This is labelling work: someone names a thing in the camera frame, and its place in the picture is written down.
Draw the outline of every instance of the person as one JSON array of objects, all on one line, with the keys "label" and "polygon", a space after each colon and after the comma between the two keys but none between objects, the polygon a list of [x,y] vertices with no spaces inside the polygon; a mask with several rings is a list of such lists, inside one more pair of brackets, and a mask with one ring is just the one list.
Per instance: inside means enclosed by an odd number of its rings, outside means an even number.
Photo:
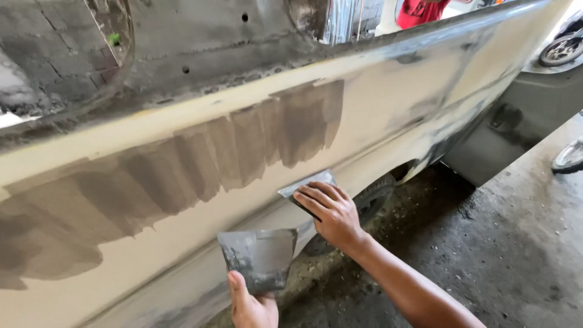
[{"label": "person", "polygon": [[[414,328],[485,328],[469,310],[415,269],[399,260],[360,227],[350,196],[340,187],[310,182],[294,198],[320,220],[316,230],[362,266]],[[243,276],[228,273],[232,317],[237,328],[276,328],[273,294],[252,296]]]},{"label": "person", "polygon": [[405,30],[440,20],[448,4],[449,0],[404,0],[397,16],[397,25]]}]

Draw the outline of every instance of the car body panel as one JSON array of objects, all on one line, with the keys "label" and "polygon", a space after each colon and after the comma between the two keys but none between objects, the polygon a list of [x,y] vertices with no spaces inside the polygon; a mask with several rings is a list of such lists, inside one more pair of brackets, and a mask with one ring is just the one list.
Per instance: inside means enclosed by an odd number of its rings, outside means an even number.
[{"label": "car body panel", "polygon": [[567,4],[398,32],[6,152],[4,324],[203,324],[229,303],[217,232],[299,226],[303,246],[311,218],[281,187],[331,168],[355,196],[416,160],[411,178],[499,97]]}]

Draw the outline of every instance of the putty scraper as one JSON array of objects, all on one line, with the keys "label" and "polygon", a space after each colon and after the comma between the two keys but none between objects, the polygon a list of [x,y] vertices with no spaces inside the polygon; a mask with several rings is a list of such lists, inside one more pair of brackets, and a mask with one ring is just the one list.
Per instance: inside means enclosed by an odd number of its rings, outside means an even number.
[{"label": "putty scraper", "polygon": [[316,173],[312,176],[308,176],[305,179],[302,179],[298,182],[295,182],[281,190],[278,191],[278,193],[287,198],[287,200],[291,201],[292,203],[294,203],[295,205],[297,205],[299,208],[301,208],[302,210],[308,212],[312,217],[314,217],[316,220],[321,221],[317,216],[314,215],[314,213],[312,213],[310,210],[308,210],[307,208],[305,208],[303,205],[301,205],[300,203],[298,203],[298,201],[293,198],[293,193],[300,187],[303,186],[305,184],[308,184],[308,182],[310,181],[319,181],[319,182],[326,182],[329,184],[333,184],[334,186],[336,185],[336,181],[334,180],[334,176],[332,175],[332,172],[330,172],[329,169],[324,170],[322,172]]},{"label": "putty scraper", "polygon": [[243,275],[252,295],[284,289],[296,250],[297,229],[219,232],[229,271]]}]

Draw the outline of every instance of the red shirt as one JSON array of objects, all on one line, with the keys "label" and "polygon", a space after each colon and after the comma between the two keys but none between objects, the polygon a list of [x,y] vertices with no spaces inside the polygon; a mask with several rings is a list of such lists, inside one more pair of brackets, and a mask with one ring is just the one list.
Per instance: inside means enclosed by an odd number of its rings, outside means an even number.
[{"label": "red shirt", "polygon": [[397,25],[404,30],[419,24],[439,20],[443,9],[448,3],[449,0],[441,0],[440,2],[405,0],[401,11],[399,11],[399,16],[397,16]]}]

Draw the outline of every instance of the hand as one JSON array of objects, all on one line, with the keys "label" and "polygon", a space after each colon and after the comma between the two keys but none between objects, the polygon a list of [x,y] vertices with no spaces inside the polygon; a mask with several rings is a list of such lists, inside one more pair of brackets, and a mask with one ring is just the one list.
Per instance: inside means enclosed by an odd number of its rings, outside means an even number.
[{"label": "hand", "polygon": [[231,292],[231,316],[236,328],[277,328],[278,305],[273,294],[252,296],[245,278],[236,271],[227,275]]},{"label": "hand", "polygon": [[298,188],[293,197],[316,215],[316,231],[330,244],[346,252],[363,240],[366,233],[360,227],[356,205],[338,186],[310,182]]}]

